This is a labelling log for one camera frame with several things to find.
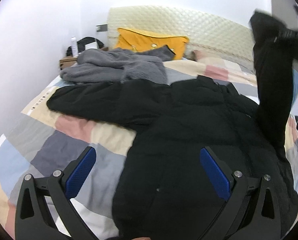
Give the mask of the black bag on nightstand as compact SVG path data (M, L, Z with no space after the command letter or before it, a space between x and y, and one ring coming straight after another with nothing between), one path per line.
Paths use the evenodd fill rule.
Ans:
M84 37L81 40L77 40L78 54L82 53L86 49L96 48L101 49L105 47L104 43L94 37ZM71 46L66 51L66 56L72 56Z

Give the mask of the cream quilted headboard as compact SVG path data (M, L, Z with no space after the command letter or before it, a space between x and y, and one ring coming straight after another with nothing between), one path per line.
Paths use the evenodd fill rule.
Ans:
M187 51L201 47L246 62L253 60L253 37L244 25L218 15L193 9L156 6L110 8L108 44L118 39L118 28L146 30L189 38Z

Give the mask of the white spray bottle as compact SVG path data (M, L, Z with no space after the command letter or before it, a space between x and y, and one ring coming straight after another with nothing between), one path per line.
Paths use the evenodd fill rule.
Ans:
M73 57L78 57L78 44L74 36L71 37L71 51Z

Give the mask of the wooden nightstand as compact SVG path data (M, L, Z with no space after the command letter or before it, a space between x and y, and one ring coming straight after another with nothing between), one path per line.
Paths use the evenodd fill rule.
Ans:
M96 49L96 48L89 48L87 50L102 50L102 51L108 51L109 50L109 47L103 47L101 49ZM72 67L75 63L77 62L77 57L73 57L73 56L66 56L62 59L60 59L59 61L59 67L60 67L60 70L63 70L65 68L68 68L68 67Z

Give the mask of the yellow pillow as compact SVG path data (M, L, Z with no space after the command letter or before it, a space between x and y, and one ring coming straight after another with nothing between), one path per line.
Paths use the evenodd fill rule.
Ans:
M186 36L174 36L159 34L146 30L118 28L118 41L114 48L128 49L133 52L144 52L167 45L175 54L174 60L182 59L189 38Z

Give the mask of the black puffer jacket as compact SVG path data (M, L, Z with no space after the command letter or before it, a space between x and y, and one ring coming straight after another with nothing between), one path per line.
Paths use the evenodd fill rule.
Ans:
M297 48L278 19L257 11L250 24L258 102L204 76L67 86L47 101L52 111L136 132L113 197L119 239L197 239L207 229L224 201L200 164L204 147L233 171L271 176L281 235L293 225L298 194L284 142Z

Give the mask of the grey fleece garment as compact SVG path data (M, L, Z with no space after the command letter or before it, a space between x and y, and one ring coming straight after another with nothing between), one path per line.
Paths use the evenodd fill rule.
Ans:
M145 79L166 84L163 65L172 61L175 53L164 45L144 52L117 48L109 51L88 49L82 52L76 65L61 70L60 77L74 83L121 82Z

